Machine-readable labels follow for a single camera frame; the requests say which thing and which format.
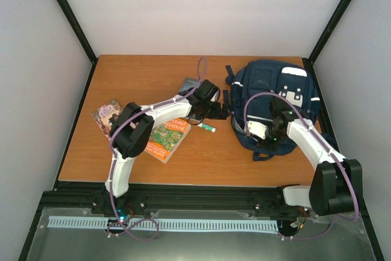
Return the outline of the white green glue stick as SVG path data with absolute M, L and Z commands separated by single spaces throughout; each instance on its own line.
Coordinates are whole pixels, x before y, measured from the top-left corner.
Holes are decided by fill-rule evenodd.
M 197 126 L 200 127 L 200 128 L 203 128 L 204 130 L 208 130 L 208 131 L 210 131 L 212 133 L 214 133 L 216 131 L 216 129 L 214 127 L 209 126 L 209 125 L 207 125 L 205 123 L 199 123 L 199 124 L 197 124 Z

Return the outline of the dark fantasy paperback book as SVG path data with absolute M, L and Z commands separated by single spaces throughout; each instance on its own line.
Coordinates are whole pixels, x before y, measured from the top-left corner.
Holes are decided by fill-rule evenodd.
M 198 79 L 186 77 L 179 89 L 179 92 L 187 91 L 196 86 Z

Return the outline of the orange treehouse paperback book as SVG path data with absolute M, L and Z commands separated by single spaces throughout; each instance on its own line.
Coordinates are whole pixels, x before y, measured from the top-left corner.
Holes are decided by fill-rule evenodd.
M 174 119 L 158 125 L 149 136 L 144 152 L 167 163 L 191 129 L 183 119 Z

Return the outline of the navy blue student backpack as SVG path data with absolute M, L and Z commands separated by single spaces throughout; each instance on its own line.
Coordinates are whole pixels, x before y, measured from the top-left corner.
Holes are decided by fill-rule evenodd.
M 274 116 L 269 105 L 272 102 L 284 106 L 288 111 L 292 110 L 272 95 L 254 97 L 261 92 L 275 93 L 286 98 L 303 117 L 315 123 L 320 113 L 321 100 L 308 71 L 288 62 L 267 59 L 251 61 L 237 73 L 233 72 L 230 65 L 225 68 L 228 73 L 225 82 L 230 86 L 230 91 L 224 91 L 224 102 L 232 112 L 232 128 L 239 143 L 253 151 L 254 161 L 268 161 L 275 156 L 291 153 L 296 148 L 291 139 L 278 139 L 275 146 L 265 147 L 259 136 L 246 134 L 245 126 L 251 122 L 271 126 Z

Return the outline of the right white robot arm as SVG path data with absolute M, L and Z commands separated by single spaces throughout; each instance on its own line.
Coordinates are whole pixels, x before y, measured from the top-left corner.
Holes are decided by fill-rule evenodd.
M 310 119 L 286 98 L 271 94 L 269 104 L 273 120 L 269 125 L 251 120 L 245 123 L 248 134 L 259 138 L 266 148 L 282 139 L 291 139 L 311 163 L 314 175 L 309 186 L 291 185 L 282 189 L 289 206 L 309 208 L 319 216 L 353 213 L 359 217 L 362 198 L 362 166 L 336 151 L 319 134 Z

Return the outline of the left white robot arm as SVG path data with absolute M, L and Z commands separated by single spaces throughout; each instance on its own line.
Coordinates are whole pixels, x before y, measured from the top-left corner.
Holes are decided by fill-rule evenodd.
M 111 167 L 105 182 L 110 195 L 105 205 L 113 213 L 126 209 L 124 194 L 129 188 L 129 177 L 135 162 L 147 146 L 154 127 L 170 120 L 196 116 L 201 119 L 225 120 L 230 114 L 229 93 L 204 80 L 168 100 L 153 105 L 139 106 L 128 103 L 119 118 L 112 123 L 110 132 Z

